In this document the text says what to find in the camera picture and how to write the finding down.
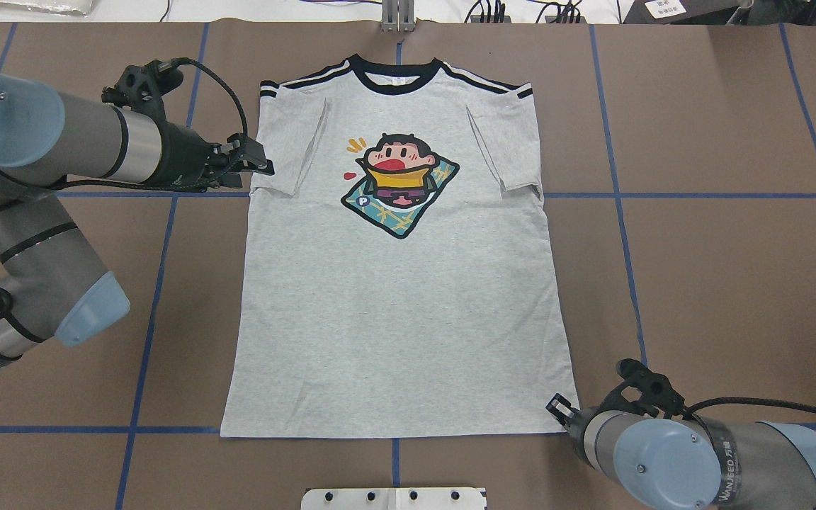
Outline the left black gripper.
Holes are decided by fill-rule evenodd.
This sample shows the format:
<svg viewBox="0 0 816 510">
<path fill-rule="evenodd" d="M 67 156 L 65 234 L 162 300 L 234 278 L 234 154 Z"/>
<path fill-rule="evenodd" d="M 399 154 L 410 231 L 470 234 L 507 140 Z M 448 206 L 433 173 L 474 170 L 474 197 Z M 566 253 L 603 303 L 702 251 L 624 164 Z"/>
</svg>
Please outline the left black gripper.
<svg viewBox="0 0 816 510">
<path fill-rule="evenodd" d="M 264 146 L 246 133 L 235 133 L 224 143 L 208 142 L 195 130 L 170 122 L 158 122 L 161 133 L 161 159 L 157 165 L 157 190 L 204 193 L 208 184 L 210 158 L 224 172 L 276 174 L 274 162 L 266 157 Z"/>
</svg>

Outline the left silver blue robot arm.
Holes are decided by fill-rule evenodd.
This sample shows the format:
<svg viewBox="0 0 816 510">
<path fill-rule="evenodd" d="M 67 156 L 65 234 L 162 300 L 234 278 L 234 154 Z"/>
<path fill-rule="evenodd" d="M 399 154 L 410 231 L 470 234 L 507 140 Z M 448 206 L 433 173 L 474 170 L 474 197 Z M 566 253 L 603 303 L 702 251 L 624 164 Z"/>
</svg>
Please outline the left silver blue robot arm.
<svg viewBox="0 0 816 510">
<path fill-rule="evenodd" d="M 157 193 L 240 188 L 274 174 L 247 126 L 205 141 L 169 122 L 165 94 L 195 60 L 127 67 L 100 101 L 0 74 L 0 370 L 48 339 L 75 346 L 119 322 L 130 301 L 58 191 L 106 186 Z"/>
</svg>

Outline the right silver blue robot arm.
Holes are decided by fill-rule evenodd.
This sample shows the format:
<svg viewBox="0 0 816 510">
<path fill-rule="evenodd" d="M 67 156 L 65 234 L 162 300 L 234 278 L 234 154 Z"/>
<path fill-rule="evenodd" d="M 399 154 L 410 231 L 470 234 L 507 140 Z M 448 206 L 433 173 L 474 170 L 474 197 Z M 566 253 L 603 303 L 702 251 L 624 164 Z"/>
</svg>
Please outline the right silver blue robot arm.
<svg viewBox="0 0 816 510">
<path fill-rule="evenodd" d="M 546 410 L 589 467 L 650 508 L 816 509 L 810 427 L 574 409 L 560 395 Z"/>
</svg>

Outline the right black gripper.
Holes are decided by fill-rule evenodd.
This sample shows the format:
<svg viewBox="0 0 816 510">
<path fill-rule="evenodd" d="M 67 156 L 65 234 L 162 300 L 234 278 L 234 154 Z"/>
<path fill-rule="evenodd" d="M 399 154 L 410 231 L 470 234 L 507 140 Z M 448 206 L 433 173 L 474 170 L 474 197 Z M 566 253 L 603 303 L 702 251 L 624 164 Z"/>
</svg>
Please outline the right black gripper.
<svg viewBox="0 0 816 510">
<path fill-rule="evenodd" d="M 546 404 L 546 410 L 569 433 L 575 454 L 585 454 L 585 432 L 595 416 L 602 413 L 602 408 L 592 406 L 576 409 L 566 397 L 554 394 Z"/>
</svg>

